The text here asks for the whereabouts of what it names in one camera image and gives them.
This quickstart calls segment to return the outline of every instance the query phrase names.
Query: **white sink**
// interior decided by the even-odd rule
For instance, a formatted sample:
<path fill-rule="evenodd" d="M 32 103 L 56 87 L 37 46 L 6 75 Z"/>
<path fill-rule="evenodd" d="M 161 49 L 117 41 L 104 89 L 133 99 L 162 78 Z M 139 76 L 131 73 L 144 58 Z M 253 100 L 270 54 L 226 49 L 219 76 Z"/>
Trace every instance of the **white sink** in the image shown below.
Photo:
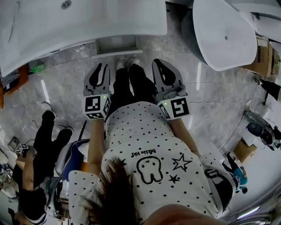
<path fill-rule="evenodd" d="M 0 0 L 0 66 L 6 76 L 57 49 L 121 35 L 165 35 L 163 0 Z"/>

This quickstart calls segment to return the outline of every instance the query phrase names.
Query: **polka dot shirt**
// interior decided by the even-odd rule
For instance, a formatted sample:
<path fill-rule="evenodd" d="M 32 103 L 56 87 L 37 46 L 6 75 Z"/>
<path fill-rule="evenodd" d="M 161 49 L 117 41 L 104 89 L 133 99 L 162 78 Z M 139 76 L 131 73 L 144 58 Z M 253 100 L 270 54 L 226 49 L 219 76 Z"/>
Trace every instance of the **polka dot shirt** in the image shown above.
<path fill-rule="evenodd" d="M 133 173 L 142 221 L 168 204 L 181 204 L 217 217 L 203 167 L 223 167 L 212 155 L 199 159 L 174 137 L 158 106 L 138 102 L 119 108 L 106 122 L 106 135 L 107 151 L 101 169 L 106 173 L 106 161 L 119 157 L 128 173 Z M 70 215 L 74 224 L 86 224 L 87 212 L 79 202 L 81 196 L 96 199 L 98 178 L 80 171 L 72 171 L 69 177 Z"/>

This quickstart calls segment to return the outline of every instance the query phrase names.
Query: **brown hair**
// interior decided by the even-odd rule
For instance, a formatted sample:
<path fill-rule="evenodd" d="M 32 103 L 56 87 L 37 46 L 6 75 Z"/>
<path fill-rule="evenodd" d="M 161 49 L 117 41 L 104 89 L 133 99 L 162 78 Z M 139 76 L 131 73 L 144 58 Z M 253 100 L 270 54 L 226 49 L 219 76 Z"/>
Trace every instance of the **brown hair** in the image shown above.
<path fill-rule="evenodd" d="M 108 161 L 107 174 L 100 173 L 101 187 L 96 190 L 99 203 L 87 200 L 90 225 L 138 225 L 139 213 L 133 195 L 133 175 L 127 174 L 119 158 Z"/>

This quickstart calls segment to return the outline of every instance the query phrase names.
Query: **drain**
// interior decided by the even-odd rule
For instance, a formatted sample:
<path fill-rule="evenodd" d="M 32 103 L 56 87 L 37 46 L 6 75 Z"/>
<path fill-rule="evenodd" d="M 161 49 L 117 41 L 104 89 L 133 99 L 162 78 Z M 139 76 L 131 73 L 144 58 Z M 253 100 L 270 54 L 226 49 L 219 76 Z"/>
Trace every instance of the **drain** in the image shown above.
<path fill-rule="evenodd" d="M 71 6 L 71 1 L 67 0 L 61 5 L 61 8 L 62 9 L 68 9 L 70 6 Z"/>

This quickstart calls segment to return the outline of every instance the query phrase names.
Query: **tooth cartoon print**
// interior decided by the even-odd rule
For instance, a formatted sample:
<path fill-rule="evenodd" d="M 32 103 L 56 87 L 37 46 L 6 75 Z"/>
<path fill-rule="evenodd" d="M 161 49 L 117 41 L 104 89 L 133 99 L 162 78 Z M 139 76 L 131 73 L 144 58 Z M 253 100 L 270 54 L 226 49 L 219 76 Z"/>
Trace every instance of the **tooth cartoon print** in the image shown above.
<path fill-rule="evenodd" d="M 141 175 L 141 180 L 147 185 L 153 181 L 160 182 L 163 179 L 161 161 L 155 156 L 148 156 L 138 160 L 137 171 Z"/>

